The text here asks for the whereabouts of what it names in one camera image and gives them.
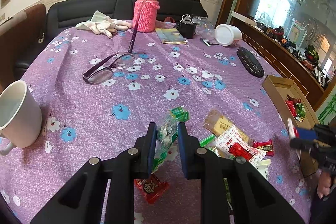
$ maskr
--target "person's hand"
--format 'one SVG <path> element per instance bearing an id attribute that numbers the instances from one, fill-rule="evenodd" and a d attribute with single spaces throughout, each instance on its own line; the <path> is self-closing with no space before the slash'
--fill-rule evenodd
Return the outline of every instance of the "person's hand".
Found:
<path id="1" fill-rule="evenodd" d="M 330 193 L 330 186 L 331 186 L 331 176 L 328 172 L 323 172 L 319 178 L 319 184 L 317 186 L 317 195 L 319 198 L 323 198 L 323 196 L 327 196 Z"/>

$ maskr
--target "blue flower print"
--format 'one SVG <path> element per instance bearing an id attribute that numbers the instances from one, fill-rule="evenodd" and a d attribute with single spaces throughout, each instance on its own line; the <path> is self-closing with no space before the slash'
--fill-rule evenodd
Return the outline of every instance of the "blue flower print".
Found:
<path id="1" fill-rule="evenodd" d="M 245 107 L 245 109 L 247 109 L 247 110 L 253 110 L 253 108 L 252 107 L 250 107 L 249 106 L 249 104 L 248 103 L 243 103 L 243 106 Z"/>
<path id="2" fill-rule="evenodd" d="M 113 73 L 114 77 L 124 77 L 124 75 L 125 74 L 122 71 L 118 71 L 118 72 Z"/>
<path id="3" fill-rule="evenodd" d="M 131 73 L 130 75 L 126 76 L 126 79 L 134 80 L 137 79 L 138 77 L 139 75 L 137 75 L 136 73 Z"/>
<path id="4" fill-rule="evenodd" d="M 128 106 L 125 106 L 123 104 L 113 106 L 111 112 L 117 120 L 127 120 L 129 115 L 131 114 Z"/>
<path id="5" fill-rule="evenodd" d="M 72 142 L 76 138 L 76 129 L 71 127 L 66 127 L 62 130 L 61 138 L 65 142 Z"/>
<path id="6" fill-rule="evenodd" d="M 282 179 L 282 176 L 277 176 L 277 183 L 283 183 L 283 179 Z"/>
<path id="7" fill-rule="evenodd" d="M 148 54 L 139 54 L 140 58 L 148 58 Z"/>
<path id="8" fill-rule="evenodd" d="M 299 192 L 299 195 L 300 195 L 300 196 L 304 196 L 305 194 L 308 194 L 308 190 L 305 189 L 305 188 L 302 188 L 302 189 L 300 190 L 300 192 Z"/>
<path id="9" fill-rule="evenodd" d="M 282 134 L 282 136 L 285 136 L 285 137 L 288 137 L 288 132 L 287 132 L 287 129 L 282 129 L 281 130 L 281 134 Z"/>
<path id="10" fill-rule="evenodd" d="M 125 55 L 121 58 L 121 60 L 125 60 L 125 61 L 130 60 L 130 59 L 132 59 L 132 56 L 130 55 Z"/>
<path id="11" fill-rule="evenodd" d="M 216 80 L 215 81 L 215 89 L 222 90 L 224 88 L 226 88 L 225 83 L 223 83 L 221 80 Z"/>
<path id="12" fill-rule="evenodd" d="M 206 88 L 212 88 L 212 82 L 210 81 L 203 81 L 202 85 L 205 86 Z"/>
<path id="13" fill-rule="evenodd" d="M 222 63 L 223 65 L 229 65 L 228 60 L 221 60 L 220 63 Z"/>
<path id="14" fill-rule="evenodd" d="M 190 80 L 186 77 L 180 77 L 177 80 L 182 85 L 190 85 Z"/>

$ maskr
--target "white candy wrapper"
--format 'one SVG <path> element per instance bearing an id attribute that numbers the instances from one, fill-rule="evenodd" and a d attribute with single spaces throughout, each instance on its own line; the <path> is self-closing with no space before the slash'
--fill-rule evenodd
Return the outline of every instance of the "white candy wrapper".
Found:
<path id="1" fill-rule="evenodd" d="M 216 139 L 216 146 L 228 155 L 244 157 L 255 167 L 266 155 L 265 151 L 251 147 L 244 142 L 234 125 Z"/>

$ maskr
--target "pink knitted cover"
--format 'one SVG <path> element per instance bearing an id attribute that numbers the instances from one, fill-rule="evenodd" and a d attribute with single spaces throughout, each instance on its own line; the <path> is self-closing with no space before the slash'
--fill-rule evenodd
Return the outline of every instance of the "pink knitted cover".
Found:
<path id="1" fill-rule="evenodd" d="M 137 20 L 139 9 L 142 1 L 136 1 L 134 5 L 134 17 L 133 24 Z M 160 9 L 159 2 L 154 0 L 146 1 L 142 7 L 142 11 L 139 17 L 138 31 L 139 32 L 151 32 L 155 28 L 155 20 L 158 9 Z"/>

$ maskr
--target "cardboard box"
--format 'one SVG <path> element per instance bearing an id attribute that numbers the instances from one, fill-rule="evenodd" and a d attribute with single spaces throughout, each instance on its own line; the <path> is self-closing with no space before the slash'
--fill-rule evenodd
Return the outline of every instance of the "cardboard box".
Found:
<path id="1" fill-rule="evenodd" d="M 288 127 L 288 118 L 291 118 L 295 127 L 305 129 L 311 129 L 316 123 L 320 123 L 311 105 L 308 103 L 299 87 L 295 84 L 294 80 L 268 75 L 262 86 L 279 112 L 286 128 Z M 301 102 L 306 110 L 306 117 L 303 122 L 299 122 L 293 117 L 291 111 L 285 103 L 285 100 L 288 100 L 287 95 L 293 98 L 301 99 Z M 310 176 L 318 169 L 317 161 L 311 158 L 307 152 L 301 152 L 300 166 L 304 177 Z"/>

